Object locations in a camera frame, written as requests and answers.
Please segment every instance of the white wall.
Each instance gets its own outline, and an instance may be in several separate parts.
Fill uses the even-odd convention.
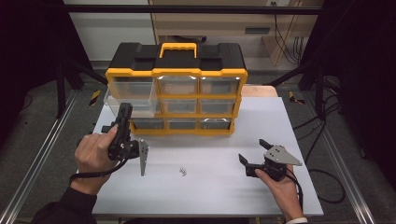
[[[64,0],[65,4],[148,5],[148,0]],[[90,61],[111,61],[121,42],[155,44],[150,14],[70,13]]]

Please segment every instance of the hand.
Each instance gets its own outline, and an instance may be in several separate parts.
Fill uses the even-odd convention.
[[[288,165],[288,169],[293,171],[291,165]],[[259,179],[271,190],[286,222],[298,217],[304,217],[303,210],[298,201],[296,185],[292,180],[285,177],[283,180],[276,182],[262,170],[256,169],[255,172]]]
[[[116,161],[108,158],[108,147],[117,134],[118,125],[114,125],[108,133],[85,135],[76,152],[76,162],[80,173],[104,172],[114,168]],[[70,184],[72,189],[82,193],[96,195],[107,182],[110,175],[94,178],[77,178]]]

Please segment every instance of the table surface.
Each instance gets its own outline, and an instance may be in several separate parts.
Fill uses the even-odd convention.
[[[104,106],[95,127],[99,133],[115,116]],[[128,161],[101,189],[93,213],[123,217],[257,217],[280,215],[270,190],[246,177],[238,160],[263,163],[263,138],[284,146],[303,161],[290,121],[278,97],[243,97],[232,135],[174,134],[143,137],[150,145],[146,175],[139,160]],[[321,216],[306,166],[295,166],[304,191],[304,213]]]

